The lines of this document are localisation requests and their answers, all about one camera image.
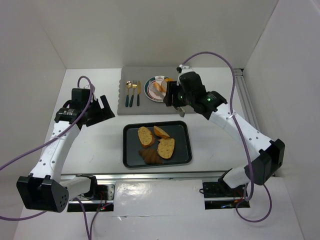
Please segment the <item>orange round bun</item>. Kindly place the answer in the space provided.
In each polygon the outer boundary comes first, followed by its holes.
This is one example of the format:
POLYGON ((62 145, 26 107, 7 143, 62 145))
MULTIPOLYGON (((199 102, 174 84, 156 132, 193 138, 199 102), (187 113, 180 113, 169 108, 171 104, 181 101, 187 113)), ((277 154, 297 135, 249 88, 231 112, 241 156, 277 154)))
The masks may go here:
POLYGON ((154 82, 153 85, 157 91, 162 92, 162 86, 159 83, 154 82))

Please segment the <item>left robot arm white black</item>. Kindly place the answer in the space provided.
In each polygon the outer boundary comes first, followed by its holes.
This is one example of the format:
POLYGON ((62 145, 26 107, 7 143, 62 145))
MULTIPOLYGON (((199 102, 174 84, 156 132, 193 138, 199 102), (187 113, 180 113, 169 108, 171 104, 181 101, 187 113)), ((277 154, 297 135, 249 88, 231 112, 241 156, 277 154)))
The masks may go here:
POLYGON ((83 195, 93 199, 105 190, 90 174, 77 174, 61 182, 64 163, 83 126, 114 118, 105 95, 96 99, 89 89, 73 88, 71 99, 55 115, 50 144, 44 148, 28 176, 20 176, 16 187, 29 210, 61 213, 70 200, 83 195))

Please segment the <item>orange glazed donut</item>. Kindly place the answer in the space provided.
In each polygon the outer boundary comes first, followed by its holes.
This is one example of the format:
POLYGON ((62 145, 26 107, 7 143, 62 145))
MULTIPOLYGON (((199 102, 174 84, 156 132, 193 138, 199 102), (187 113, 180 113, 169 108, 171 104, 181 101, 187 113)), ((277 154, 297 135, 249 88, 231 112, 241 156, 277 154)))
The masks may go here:
POLYGON ((164 80, 162 80, 162 82, 161 82, 161 91, 163 93, 167 92, 168 83, 172 82, 172 81, 174 81, 172 78, 165 78, 164 80))

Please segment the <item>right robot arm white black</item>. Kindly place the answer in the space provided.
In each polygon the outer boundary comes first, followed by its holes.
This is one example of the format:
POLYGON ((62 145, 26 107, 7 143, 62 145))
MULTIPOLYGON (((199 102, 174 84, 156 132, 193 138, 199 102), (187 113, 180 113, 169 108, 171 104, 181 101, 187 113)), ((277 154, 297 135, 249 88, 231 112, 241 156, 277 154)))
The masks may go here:
POLYGON ((170 81, 163 101, 168 107, 192 107, 243 145, 248 163, 228 170, 219 178, 224 188, 235 189, 249 182, 261 186, 283 165, 284 142, 272 140, 255 129, 232 111, 227 100, 218 92, 206 91, 204 86, 184 88, 170 81))

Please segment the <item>bread slice wedge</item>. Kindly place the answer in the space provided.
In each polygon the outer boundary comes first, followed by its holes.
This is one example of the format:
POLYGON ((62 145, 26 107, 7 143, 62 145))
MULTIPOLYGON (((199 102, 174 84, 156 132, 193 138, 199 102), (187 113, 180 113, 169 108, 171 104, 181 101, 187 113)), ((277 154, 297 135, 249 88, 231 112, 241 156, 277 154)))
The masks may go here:
POLYGON ((168 139, 170 138, 169 134, 166 133, 162 128, 158 127, 158 126, 154 126, 153 127, 153 131, 154 131, 154 134, 157 136, 157 137, 160 137, 162 139, 168 139))

